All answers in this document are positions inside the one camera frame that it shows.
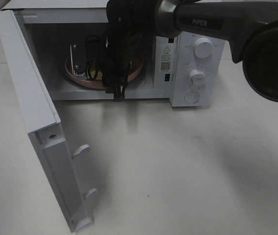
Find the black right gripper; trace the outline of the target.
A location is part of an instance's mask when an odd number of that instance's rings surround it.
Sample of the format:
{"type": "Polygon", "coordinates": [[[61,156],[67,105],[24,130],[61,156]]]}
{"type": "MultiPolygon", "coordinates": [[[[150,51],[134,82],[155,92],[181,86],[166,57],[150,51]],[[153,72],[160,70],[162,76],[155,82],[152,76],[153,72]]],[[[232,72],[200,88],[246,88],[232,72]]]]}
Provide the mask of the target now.
{"type": "MultiPolygon", "coordinates": [[[[157,35],[156,0],[110,0],[106,5],[106,62],[127,64],[145,35],[157,35]]],[[[86,61],[95,61],[99,36],[85,38],[86,61]]]]}

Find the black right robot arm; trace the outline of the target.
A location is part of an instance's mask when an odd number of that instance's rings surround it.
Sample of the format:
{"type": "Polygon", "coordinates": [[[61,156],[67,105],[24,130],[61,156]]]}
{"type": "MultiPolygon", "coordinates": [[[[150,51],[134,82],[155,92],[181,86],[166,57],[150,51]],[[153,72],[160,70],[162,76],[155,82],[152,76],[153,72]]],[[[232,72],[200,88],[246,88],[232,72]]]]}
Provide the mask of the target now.
{"type": "Polygon", "coordinates": [[[144,35],[189,32],[228,41],[251,88],[278,102],[278,2],[110,0],[106,15],[96,63],[105,92],[115,100],[125,97],[130,60],[144,35]]]}

